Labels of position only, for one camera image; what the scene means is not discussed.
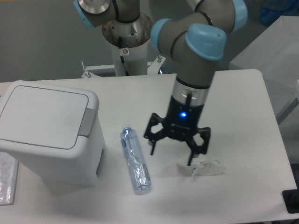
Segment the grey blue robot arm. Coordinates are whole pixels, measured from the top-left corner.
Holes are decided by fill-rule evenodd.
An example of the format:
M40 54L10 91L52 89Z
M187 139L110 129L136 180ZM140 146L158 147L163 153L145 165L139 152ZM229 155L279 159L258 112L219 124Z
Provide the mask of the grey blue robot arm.
M191 0L193 13L180 20L151 23L138 0L76 0L74 6L88 28L101 27L104 38L118 49L117 58L129 76L132 49L151 41L179 70L164 118L153 113L144 137L152 146L168 137L187 143L190 157L206 154L209 127L199 128L209 88L223 56L227 34L240 29L248 11L242 0Z

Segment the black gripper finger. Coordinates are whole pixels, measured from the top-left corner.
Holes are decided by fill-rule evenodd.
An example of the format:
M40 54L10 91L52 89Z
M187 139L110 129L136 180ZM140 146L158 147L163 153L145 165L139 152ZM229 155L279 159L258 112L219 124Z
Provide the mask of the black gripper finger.
M203 140L203 143L201 145L198 145L196 141L194 140L194 136L196 134L199 134L200 138ZM186 143L188 147L190 148L190 156L187 162L187 166L191 165L192 159L195 155L199 154L206 154L208 150L208 145L211 137L211 128L210 127L204 127L204 128L195 128L186 136Z
M157 126L158 124L161 124L162 128L157 132L152 132L152 127ZM146 138L151 145L150 155L154 154L156 143L159 140L169 137L170 131L171 124L167 117L161 118L158 114L152 113L143 135L143 137Z

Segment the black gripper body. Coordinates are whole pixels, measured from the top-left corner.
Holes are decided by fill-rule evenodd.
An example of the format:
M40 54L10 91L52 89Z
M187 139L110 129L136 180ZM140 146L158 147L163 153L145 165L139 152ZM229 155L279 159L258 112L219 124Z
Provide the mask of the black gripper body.
M192 95L187 95L183 102L171 97L166 117L162 122L161 137L174 140L192 140L194 135L205 136L203 128L197 126L203 105L191 105Z

